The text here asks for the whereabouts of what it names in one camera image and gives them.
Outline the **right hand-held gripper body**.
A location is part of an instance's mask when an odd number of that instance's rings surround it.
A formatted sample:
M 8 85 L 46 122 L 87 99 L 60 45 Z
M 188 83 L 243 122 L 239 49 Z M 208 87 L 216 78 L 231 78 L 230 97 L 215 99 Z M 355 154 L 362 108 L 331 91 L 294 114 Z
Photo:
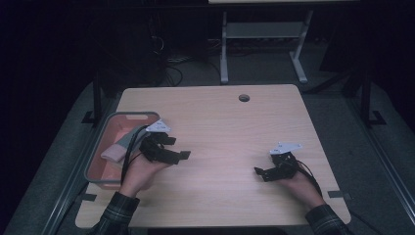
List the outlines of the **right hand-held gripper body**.
M 296 174 L 299 164 L 293 151 L 301 148 L 302 144 L 300 143 L 279 142 L 275 148 L 269 151 L 270 156 L 278 155 L 281 159 L 281 162 L 275 164 L 271 171 L 273 180 L 292 178 Z

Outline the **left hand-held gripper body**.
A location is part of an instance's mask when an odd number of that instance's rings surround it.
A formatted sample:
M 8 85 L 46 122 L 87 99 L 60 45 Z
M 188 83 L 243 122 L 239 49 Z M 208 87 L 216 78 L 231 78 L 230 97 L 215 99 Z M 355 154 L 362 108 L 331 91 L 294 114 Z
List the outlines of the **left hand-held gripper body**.
M 166 163 L 168 165 L 177 165 L 180 161 L 179 153 L 167 150 L 161 140 L 168 136 L 167 132 L 171 130 L 161 119 L 150 124 L 146 128 L 148 136 L 144 137 L 139 147 L 140 152 L 150 161 Z

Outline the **pink and grey-green sock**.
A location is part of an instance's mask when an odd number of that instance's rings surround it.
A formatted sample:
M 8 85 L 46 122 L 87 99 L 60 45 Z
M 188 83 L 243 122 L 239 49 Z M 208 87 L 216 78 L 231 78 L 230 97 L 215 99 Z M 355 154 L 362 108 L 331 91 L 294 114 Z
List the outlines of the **pink and grey-green sock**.
M 101 154 L 101 158 L 112 163 L 120 163 L 125 158 L 130 143 L 132 143 L 131 152 L 135 152 L 140 147 L 142 139 L 148 136 L 146 128 L 146 125 L 134 127 L 107 148 Z

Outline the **pink basket with grey rim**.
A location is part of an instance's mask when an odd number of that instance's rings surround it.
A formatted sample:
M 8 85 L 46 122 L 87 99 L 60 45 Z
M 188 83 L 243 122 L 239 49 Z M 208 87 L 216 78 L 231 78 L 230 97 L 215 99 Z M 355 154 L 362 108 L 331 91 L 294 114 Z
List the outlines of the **pink basket with grey rim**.
M 109 115 L 94 145 L 85 169 L 85 178 L 102 189 L 117 189 L 124 159 L 120 163 L 112 163 L 102 159 L 101 154 L 134 127 L 150 125 L 159 119 L 160 116 L 154 112 L 120 112 Z

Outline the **person's left hand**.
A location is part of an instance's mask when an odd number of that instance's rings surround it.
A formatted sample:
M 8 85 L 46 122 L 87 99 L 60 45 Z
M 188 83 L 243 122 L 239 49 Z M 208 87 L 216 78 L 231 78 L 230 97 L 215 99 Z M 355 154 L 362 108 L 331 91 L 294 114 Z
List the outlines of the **person's left hand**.
M 158 172 L 167 167 L 169 164 L 149 162 L 143 156 L 135 158 L 129 165 L 118 192 L 126 197 L 135 198 L 140 191 L 147 190 L 151 186 Z

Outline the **person's right hand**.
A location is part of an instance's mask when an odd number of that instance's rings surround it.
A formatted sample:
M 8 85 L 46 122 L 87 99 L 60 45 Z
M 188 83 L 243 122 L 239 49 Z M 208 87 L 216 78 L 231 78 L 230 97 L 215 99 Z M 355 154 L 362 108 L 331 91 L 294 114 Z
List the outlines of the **person's right hand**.
M 300 172 L 297 172 L 291 179 L 278 180 L 278 183 L 302 202 L 308 212 L 325 204 L 325 201 L 313 184 Z

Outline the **white metal stand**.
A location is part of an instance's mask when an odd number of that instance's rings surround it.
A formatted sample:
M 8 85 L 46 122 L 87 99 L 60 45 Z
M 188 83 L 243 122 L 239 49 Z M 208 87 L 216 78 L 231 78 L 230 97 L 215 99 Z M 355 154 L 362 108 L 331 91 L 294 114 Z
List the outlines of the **white metal stand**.
M 220 53 L 220 83 L 229 82 L 227 63 L 228 39 L 289 39 L 298 40 L 297 48 L 290 52 L 290 59 L 300 83 L 308 83 L 306 74 L 300 62 L 300 53 L 307 36 L 312 11 L 308 11 L 302 22 L 283 23 L 229 23 L 227 13 L 222 15 L 221 53 Z

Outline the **black metal stand post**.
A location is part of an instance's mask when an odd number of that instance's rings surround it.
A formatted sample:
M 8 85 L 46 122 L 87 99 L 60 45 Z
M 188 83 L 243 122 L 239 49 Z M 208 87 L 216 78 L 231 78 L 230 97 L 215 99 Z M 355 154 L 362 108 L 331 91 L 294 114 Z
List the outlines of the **black metal stand post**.
M 93 89 L 93 110 L 85 113 L 82 123 L 91 123 L 96 126 L 102 117 L 102 102 L 101 102 L 101 86 L 100 86 L 100 75 L 98 72 L 95 73 L 92 81 Z
M 373 125 L 386 125 L 386 121 L 379 111 L 370 108 L 371 105 L 371 66 L 365 64 L 362 67 L 361 78 L 361 97 L 360 97 L 360 117 L 366 127 L 371 128 Z

